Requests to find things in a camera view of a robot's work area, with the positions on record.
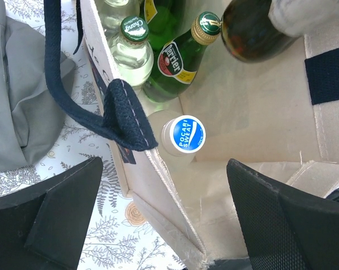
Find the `tablecloth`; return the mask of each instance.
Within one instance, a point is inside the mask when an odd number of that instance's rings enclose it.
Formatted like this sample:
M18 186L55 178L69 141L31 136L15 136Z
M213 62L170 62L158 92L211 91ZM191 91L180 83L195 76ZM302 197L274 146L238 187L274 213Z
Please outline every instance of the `tablecloth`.
M44 34L42 0L5 0L5 3L7 16ZM76 42L74 3L62 0L62 51L77 64L72 98L99 114L83 45L73 55ZM183 269L183 263L146 222L132 200L121 195L108 141L69 117L54 147L38 164L0 173L0 196L51 178L92 156L101 157L104 168L78 270Z

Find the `blue circle logo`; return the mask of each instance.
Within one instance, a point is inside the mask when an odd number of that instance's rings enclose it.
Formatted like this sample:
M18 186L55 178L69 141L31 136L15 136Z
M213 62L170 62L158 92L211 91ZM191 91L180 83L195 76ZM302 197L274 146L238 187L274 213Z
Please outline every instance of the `blue circle logo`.
M203 144L204 128L194 119L184 118L175 125L173 137L180 149L193 151Z

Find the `gray clothing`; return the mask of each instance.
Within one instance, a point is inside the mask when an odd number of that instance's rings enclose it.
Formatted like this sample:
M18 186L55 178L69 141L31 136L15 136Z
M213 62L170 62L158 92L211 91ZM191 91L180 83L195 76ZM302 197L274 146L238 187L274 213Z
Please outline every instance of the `gray clothing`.
M44 76L45 38L6 16L0 0L0 172L34 164L51 149L65 114ZM61 76L68 93L75 63L63 53Z

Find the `white label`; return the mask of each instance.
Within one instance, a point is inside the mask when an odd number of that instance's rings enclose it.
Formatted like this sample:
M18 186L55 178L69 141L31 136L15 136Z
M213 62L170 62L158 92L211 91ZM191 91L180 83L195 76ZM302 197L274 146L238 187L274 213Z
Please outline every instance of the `white label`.
M339 20L339 0L272 0L268 16L279 31L299 37Z

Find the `green bottle cap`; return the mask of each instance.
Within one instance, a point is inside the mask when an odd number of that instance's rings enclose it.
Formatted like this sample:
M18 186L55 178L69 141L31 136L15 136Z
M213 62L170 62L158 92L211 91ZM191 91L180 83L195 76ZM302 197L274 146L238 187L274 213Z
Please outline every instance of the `green bottle cap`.
M125 39L133 43L142 43L149 35L146 21L137 16L125 18L120 24L120 31Z
M199 25L207 35L218 35L220 33L220 19L210 11L203 12L198 17Z

